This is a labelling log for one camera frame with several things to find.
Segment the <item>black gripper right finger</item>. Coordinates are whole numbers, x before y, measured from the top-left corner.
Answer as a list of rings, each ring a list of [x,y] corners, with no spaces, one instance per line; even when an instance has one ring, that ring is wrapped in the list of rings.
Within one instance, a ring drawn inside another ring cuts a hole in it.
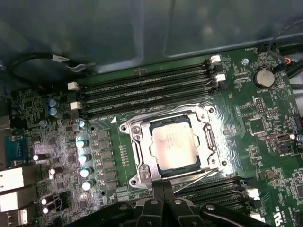
[[[236,212],[216,203],[197,208],[189,201],[177,198],[170,181],[165,181],[165,199],[180,227],[268,227],[263,221]]]

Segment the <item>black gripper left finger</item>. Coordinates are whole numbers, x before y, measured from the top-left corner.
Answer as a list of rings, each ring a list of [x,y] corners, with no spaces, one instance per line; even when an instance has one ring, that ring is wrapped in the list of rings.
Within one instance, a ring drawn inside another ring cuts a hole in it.
[[[118,202],[102,208],[89,218],[90,227],[161,227],[165,181],[152,183],[153,196],[138,200],[135,206]]]

